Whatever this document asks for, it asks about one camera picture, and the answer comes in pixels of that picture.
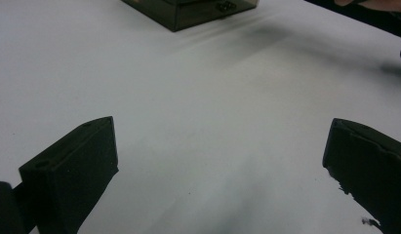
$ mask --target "human hand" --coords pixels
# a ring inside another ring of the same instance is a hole
[[[401,13],[401,0],[335,0],[335,3],[340,6],[346,6],[352,3],[373,10]]]

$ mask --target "tabletop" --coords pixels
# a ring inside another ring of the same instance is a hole
[[[400,48],[298,0],[177,33],[120,0],[0,0],[0,180],[113,116],[79,233],[380,233],[322,157],[334,118],[401,141]]]

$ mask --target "white table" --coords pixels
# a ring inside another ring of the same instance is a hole
[[[335,117],[401,141],[400,48],[298,0],[178,33],[119,0],[0,0],[0,180],[112,115],[120,172],[79,233],[380,233],[321,162]]]

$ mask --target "white surface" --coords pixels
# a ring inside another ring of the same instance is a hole
[[[172,33],[119,0],[0,0],[0,180],[115,121],[79,233],[379,233],[321,161],[334,117],[401,141],[401,39],[298,0]]]

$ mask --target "black object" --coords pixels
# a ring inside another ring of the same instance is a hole
[[[172,31],[256,8],[259,0],[123,0]]]
[[[0,182],[0,234],[74,234],[118,172],[112,117],[85,123]]]
[[[401,143],[367,126],[335,119],[323,166],[384,234],[401,234]]]
[[[341,7],[335,4],[334,0],[304,0],[306,2],[326,8],[338,14],[347,16],[354,20],[365,22],[386,32],[401,37],[401,14],[392,14],[366,9],[356,5],[363,1],[356,1],[356,4],[349,4]]]

